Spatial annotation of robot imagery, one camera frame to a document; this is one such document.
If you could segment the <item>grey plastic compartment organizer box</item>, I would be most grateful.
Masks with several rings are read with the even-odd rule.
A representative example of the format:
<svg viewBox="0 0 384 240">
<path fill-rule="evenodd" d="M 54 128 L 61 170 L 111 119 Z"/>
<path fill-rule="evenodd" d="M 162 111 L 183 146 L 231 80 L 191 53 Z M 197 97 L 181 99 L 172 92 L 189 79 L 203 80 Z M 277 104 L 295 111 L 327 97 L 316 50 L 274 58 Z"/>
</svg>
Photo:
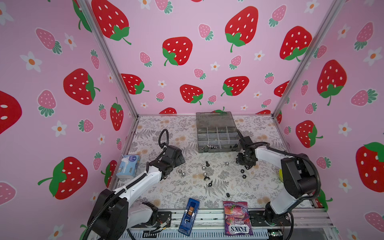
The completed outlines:
<svg viewBox="0 0 384 240">
<path fill-rule="evenodd" d="M 239 135 L 231 112 L 196 113 L 199 153 L 239 152 Z M 203 150 L 205 145 L 214 149 Z"/>
</svg>

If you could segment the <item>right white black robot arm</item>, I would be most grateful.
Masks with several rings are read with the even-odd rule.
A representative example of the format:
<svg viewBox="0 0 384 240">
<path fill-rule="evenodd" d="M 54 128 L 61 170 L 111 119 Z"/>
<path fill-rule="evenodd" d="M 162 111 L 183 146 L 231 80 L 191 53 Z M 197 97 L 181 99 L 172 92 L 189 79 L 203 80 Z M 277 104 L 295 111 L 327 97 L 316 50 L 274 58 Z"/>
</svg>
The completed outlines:
<svg viewBox="0 0 384 240">
<path fill-rule="evenodd" d="M 292 154 L 271 147 L 267 142 L 253 142 L 237 130 L 239 145 L 243 152 L 238 154 L 236 163 L 250 169 L 258 161 L 265 161 L 282 170 L 283 190 L 266 204 L 264 218 L 269 225 L 277 224 L 305 200 L 313 200 L 321 191 L 320 174 L 305 154 Z"/>
</svg>

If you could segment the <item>silver wing nuts in box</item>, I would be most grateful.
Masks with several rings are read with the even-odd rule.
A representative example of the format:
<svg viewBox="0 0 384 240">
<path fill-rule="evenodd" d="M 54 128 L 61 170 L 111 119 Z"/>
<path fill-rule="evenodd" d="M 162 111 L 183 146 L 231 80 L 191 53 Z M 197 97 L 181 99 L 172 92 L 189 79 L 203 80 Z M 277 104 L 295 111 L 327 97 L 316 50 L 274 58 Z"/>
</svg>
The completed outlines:
<svg viewBox="0 0 384 240">
<path fill-rule="evenodd" d="M 203 150 L 214 149 L 214 148 L 215 148 L 215 146 L 213 146 L 213 145 L 205 145 L 203 147 Z"/>
</svg>

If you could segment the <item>blue rectangular plastic box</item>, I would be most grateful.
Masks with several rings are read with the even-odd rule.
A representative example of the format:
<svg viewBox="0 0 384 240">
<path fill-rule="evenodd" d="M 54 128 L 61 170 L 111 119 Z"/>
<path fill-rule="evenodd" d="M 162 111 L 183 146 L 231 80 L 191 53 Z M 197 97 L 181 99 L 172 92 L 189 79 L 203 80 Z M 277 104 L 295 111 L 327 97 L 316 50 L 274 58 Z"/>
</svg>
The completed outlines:
<svg viewBox="0 0 384 240">
<path fill-rule="evenodd" d="M 189 198 L 179 229 L 178 229 L 179 233 L 188 237 L 191 235 L 192 228 L 199 211 L 199 207 L 200 207 L 200 202 L 198 200 Z"/>
</svg>

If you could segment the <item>blue white tissue pack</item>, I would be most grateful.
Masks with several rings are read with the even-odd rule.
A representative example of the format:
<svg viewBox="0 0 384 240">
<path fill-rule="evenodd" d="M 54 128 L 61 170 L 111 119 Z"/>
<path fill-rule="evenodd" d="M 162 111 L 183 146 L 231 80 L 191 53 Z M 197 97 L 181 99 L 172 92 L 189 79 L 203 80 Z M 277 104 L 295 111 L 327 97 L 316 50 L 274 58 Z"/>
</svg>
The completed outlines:
<svg viewBox="0 0 384 240">
<path fill-rule="evenodd" d="M 116 174 L 118 179 L 131 180 L 135 178 L 139 162 L 139 155 L 123 155 Z"/>
</svg>

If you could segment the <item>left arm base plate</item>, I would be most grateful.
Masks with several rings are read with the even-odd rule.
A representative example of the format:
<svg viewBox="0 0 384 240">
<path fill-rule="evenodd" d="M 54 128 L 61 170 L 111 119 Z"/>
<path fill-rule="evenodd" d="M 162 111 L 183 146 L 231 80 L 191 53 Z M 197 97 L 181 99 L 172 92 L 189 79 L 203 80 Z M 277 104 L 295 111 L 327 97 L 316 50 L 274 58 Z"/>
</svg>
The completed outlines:
<svg viewBox="0 0 384 240">
<path fill-rule="evenodd" d="M 159 211 L 151 228 L 169 228 L 171 226 L 172 213 L 170 211 Z"/>
</svg>

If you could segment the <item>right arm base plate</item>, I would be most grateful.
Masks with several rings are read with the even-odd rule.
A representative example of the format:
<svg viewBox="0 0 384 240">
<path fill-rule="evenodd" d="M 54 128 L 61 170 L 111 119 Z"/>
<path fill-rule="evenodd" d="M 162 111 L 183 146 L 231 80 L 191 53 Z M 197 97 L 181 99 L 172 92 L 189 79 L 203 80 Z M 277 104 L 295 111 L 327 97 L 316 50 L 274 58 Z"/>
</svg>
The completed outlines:
<svg viewBox="0 0 384 240">
<path fill-rule="evenodd" d="M 277 215 L 273 211 L 249 211 L 253 227 L 289 227 L 291 220 L 289 214 Z"/>
</svg>

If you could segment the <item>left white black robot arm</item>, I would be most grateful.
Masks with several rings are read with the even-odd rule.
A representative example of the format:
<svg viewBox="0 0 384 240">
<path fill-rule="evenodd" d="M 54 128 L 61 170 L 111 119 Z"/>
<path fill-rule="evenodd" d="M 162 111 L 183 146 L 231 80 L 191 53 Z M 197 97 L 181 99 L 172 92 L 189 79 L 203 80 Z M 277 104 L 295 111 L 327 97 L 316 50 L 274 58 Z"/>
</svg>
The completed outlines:
<svg viewBox="0 0 384 240">
<path fill-rule="evenodd" d="M 175 146 L 164 147 L 161 154 L 146 164 L 146 170 L 128 184 L 113 191 L 105 189 L 97 198 L 87 223 L 83 239 L 87 240 L 91 232 L 100 240 L 118 240 L 129 222 L 134 226 L 148 222 L 156 207 L 144 204 L 129 212 L 132 204 L 149 188 L 165 180 L 174 168 L 185 163 L 182 150 Z"/>
</svg>

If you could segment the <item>purple Fox's candy bag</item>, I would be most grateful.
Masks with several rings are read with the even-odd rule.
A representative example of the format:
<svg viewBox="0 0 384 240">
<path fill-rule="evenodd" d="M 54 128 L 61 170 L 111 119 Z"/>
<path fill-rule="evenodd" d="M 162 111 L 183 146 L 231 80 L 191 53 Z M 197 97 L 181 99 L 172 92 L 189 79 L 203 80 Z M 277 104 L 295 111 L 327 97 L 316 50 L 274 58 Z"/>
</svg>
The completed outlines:
<svg viewBox="0 0 384 240">
<path fill-rule="evenodd" d="M 225 235 L 253 236 L 247 202 L 223 201 L 225 213 Z"/>
</svg>

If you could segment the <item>yellow green bowl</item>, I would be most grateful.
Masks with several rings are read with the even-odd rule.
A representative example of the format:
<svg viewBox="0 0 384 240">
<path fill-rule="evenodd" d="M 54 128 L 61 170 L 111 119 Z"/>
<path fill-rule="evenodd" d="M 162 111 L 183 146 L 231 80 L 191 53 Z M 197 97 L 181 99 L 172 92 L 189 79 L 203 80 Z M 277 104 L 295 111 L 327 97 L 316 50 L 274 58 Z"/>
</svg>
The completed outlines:
<svg viewBox="0 0 384 240">
<path fill-rule="evenodd" d="M 284 181 L 284 179 L 283 179 L 283 171 L 282 171 L 282 169 L 279 169 L 279 179 L 280 179 L 281 182 Z"/>
</svg>

